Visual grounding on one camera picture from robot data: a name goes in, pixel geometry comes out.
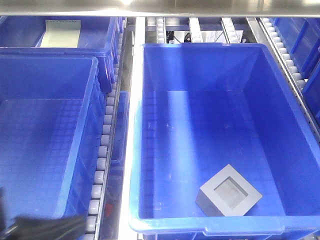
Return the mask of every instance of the bin floor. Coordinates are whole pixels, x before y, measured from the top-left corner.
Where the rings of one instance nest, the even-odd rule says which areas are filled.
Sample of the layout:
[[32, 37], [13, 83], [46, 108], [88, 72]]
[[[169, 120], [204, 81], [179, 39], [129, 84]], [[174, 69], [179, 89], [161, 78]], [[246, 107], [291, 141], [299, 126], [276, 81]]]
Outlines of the bin floor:
[[262, 195], [248, 216], [284, 216], [242, 91], [146, 92], [142, 218], [205, 216], [199, 187], [231, 164]]
[[82, 100], [0, 102], [0, 187], [10, 204], [7, 219], [54, 213], [81, 106]]

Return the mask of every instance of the blue crate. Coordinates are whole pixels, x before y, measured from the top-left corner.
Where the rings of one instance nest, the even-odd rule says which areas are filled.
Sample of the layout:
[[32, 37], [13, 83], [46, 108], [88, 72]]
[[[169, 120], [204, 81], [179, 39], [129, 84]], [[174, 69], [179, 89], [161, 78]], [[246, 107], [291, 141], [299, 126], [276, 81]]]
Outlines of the blue crate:
[[113, 139], [111, 163], [123, 165], [128, 129], [129, 93], [121, 91]]
[[272, 18], [271, 22], [301, 76], [309, 78], [320, 59], [320, 23], [316, 18]]
[[[146, 44], [143, 64], [135, 231], [148, 240], [298, 240], [320, 230], [320, 148], [264, 45]], [[263, 197], [246, 216], [205, 216], [199, 187], [227, 164]]]
[[105, 99], [91, 56], [0, 55], [6, 221], [86, 215]]
[[[81, 20], [77, 48], [38, 47], [46, 31], [46, 20]], [[0, 24], [0, 53], [79, 54], [97, 57], [98, 79], [102, 92], [111, 92], [117, 81], [114, 64], [118, 63], [118, 17], [99, 16], [6, 16]]]
[[320, 62], [302, 90], [304, 100], [320, 126]]

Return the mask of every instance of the bin handle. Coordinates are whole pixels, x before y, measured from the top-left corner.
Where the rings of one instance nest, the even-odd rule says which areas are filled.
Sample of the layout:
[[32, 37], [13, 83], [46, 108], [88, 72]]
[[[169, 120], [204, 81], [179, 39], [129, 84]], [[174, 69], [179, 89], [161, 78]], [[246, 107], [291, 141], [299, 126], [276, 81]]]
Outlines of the bin handle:
[[276, 216], [208, 217], [205, 236], [281, 235], [284, 225]]

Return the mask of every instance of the white paper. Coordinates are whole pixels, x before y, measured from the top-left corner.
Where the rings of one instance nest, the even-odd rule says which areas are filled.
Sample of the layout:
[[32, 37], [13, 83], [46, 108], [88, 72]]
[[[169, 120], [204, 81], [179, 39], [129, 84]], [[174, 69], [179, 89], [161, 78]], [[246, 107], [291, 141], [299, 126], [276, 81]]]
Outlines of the white paper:
[[80, 20], [46, 20], [41, 48], [77, 48]]

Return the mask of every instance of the gray square object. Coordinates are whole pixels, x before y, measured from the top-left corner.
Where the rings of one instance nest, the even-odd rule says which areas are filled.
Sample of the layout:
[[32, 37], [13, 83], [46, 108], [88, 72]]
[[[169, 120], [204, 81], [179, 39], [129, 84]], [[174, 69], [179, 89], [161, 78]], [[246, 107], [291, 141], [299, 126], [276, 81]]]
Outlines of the gray square object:
[[228, 164], [200, 187], [195, 202], [207, 216], [243, 216], [261, 198], [262, 194]]

